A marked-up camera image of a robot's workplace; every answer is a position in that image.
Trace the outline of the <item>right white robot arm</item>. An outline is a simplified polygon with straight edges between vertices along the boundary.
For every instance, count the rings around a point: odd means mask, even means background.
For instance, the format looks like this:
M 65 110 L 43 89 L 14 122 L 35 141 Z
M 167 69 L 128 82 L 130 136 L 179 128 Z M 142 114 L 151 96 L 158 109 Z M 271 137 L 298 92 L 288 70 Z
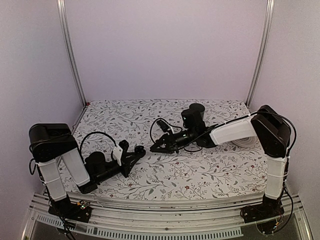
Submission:
M 277 114 L 269 105 L 263 105 L 254 113 L 225 123 L 206 126 L 205 107 L 192 103 L 183 110 L 181 117 L 184 130 L 174 133 L 172 127 L 163 119 L 156 119 L 163 135 L 153 141 L 153 153 L 178 153 L 191 143 L 202 148 L 214 148 L 232 142 L 245 148 L 259 142 L 267 157 L 267 184 L 262 203 L 245 206 L 240 215 L 245 223 L 273 218 L 284 214 L 281 198 L 285 192 L 289 157 L 293 143 L 289 121 Z

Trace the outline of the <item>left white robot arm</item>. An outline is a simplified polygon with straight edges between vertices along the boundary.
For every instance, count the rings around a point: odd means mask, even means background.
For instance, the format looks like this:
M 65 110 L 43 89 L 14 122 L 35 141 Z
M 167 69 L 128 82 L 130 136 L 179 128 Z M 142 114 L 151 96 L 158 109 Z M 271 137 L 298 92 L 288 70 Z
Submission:
M 72 203 L 58 169 L 62 159 L 78 190 L 89 194 L 102 182 L 121 173 L 128 177 L 134 165 L 146 155 L 142 145 L 129 152 L 129 143 L 122 140 L 114 144 L 110 161 L 104 153 L 92 152 L 82 157 L 82 144 L 78 144 L 65 123 L 37 123 L 29 129 L 29 150 L 35 161 L 41 182 L 48 192 L 49 214 L 78 222 L 88 223 L 92 214 L 90 203 L 81 200 Z

